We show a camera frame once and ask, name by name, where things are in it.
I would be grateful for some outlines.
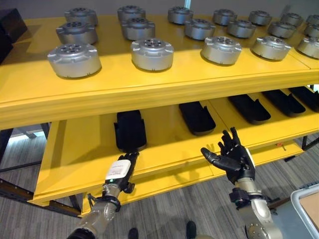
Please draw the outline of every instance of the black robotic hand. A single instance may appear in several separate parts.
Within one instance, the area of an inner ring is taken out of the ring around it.
[[[252,159],[246,148],[240,144],[236,129],[232,127],[230,130],[233,134],[233,138],[224,130],[224,135],[222,136],[224,144],[221,142],[218,143],[221,155],[210,152],[207,148],[202,148],[201,153],[208,162],[217,168],[225,170],[227,178],[233,184],[235,184],[238,179],[245,177],[255,180],[255,167]]]

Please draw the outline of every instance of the wall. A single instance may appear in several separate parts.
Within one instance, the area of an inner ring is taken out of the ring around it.
[[[63,16],[65,10],[77,6],[94,9],[97,14],[116,14],[128,4],[143,7],[149,14],[166,14],[168,8],[183,5],[184,0],[0,0],[0,8],[16,7],[23,18]],[[229,8],[238,15],[248,15],[252,10],[265,10],[280,16],[284,10],[306,18],[319,13],[319,0],[192,0],[195,14],[212,14],[215,9]]]

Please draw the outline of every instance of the lower shelf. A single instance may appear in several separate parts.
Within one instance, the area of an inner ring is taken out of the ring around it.
[[[250,150],[319,130],[318,113],[307,109],[302,116],[289,118],[260,93],[251,95],[260,98],[272,115],[267,123],[245,122],[226,98],[201,101],[216,123],[214,131],[204,136],[189,132],[178,105],[141,110],[148,143],[138,157],[133,179],[165,174],[186,165],[200,165],[203,162],[200,149],[207,147],[218,153],[222,131],[232,126]],[[99,189],[111,164],[122,155],[116,147],[114,122],[116,114],[53,122],[30,202],[43,206],[49,200]]]
[[[299,155],[302,152],[303,150],[293,141],[285,142],[283,146],[267,146],[265,148],[251,150],[256,166],[293,155]],[[220,177],[224,174],[225,171],[214,167],[202,158],[202,162],[196,165],[186,164],[185,167],[180,169],[159,173],[138,180],[133,179],[132,182],[136,184],[134,192],[132,194],[121,193],[119,200],[123,205],[149,196]],[[102,194],[102,187],[89,193],[95,197],[99,197]],[[87,200],[87,194],[84,194],[82,216],[88,212],[90,212],[90,206]]]

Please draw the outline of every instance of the black shoe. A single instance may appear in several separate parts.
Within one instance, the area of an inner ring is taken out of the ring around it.
[[[197,235],[196,224],[193,221],[189,221],[186,225],[186,238],[194,239]]]
[[[130,229],[128,239],[139,239],[139,231],[136,228]]]

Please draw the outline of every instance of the yellow shelving unit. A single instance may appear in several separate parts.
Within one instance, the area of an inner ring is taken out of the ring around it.
[[[211,20],[211,16],[195,17]],[[65,19],[25,21],[28,32],[0,66],[0,129],[52,121],[30,202],[46,206],[50,200],[78,193],[100,193],[107,170],[121,155],[113,126],[117,112],[141,110],[148,139],[132,178],[136,190],[121,194],[122,203],[223,175],[208,165],[200,148],[218,153],[222,131],[232,126],[251,149],[256,165],[300,154],[302,150],[290,140],[319,131],[319,114],[307,109],[300,117],[288,118],[254,93],[319,83],[318,60],[294,49],[280,62],[261,59],[249,48],[258,36],[267,35],[266,27],[258,27],[250,39],[237,39],[217,26],[214,35],[234,38],[243,51],[236,64],[215,65],[202,59],[203,42],[185,37],[183,26],[169,23],[166,15],[148,15],[148,19],[156,23],[156,36],[175,48],[170,69],[137,69],[131,62],[131,42],[123,38],[117,17],[104,15],[99,16],[95,44],[102,69],[73,80],[59,78],[46,59],[60,45],[55,28]],[[288,43],[295,46],[302,37],[296,33]],[[246,123],[226,99],[247,93],[260,98],[272,115],[269,122]],[[192,101],[208,107],[217,125],[213,133],[197,137],[188,131],[177,104]],[[284,147],[277,147],[278,142]],[[83,213],[87,211],[84,200]]]
[[[205,161],[200,149],[208,147],[218,153],[222,131],[232,126],[237,127],[244,146],[263,151],[265,146],[274,147],[277,142],[319,131],[318,113],[307,110],[304,116],[289,118],[260,93],[256,95],[272,115],[269,122],[262,125],[246,123],[227,98],[203,101],[201,104],[208,107],[217,127],[213,133],[201,137],[188,131],[178,105],[141,110],[148,146],[138,158],[133,180],[150,180],[162,173],[174,175],[174,170],[184,173],[186,166],[196,168]],[[101,189],[107,170],[121,155],[115,143],[115,121],[116,114],[108,114],[53,122],[31,202],[43,205],[49,200]],[[269,159],[257,159],[257,163],[291,156],[290,150],[283,148],[283,152],[285,154],[273,154]]]
[[[165,15],[148,18],[156,23],[156,36],[175,48],[169,70],[137,69],[131,62],[131,42],[123,38],[116,16],[104,15],[99,16],[95,44],[102,70],[79,80],[59,78],[46,59],[60,45],[55,28],[65,19],[26,20],[29,31],[0,67],[0,129],[319,82],[319,68],[308,66],[308,61],[318,65],[317,60],[288,54],[271,62],[250,52],[255,38],[266,35],[265,27],[258,27],[250,39],[237,39],[243,51],[235,65],[219,66],[201,58],[203,42],[185,37],[183,26],[169,23]],[[225,30],[218,26],[214,35],[227,35]]]

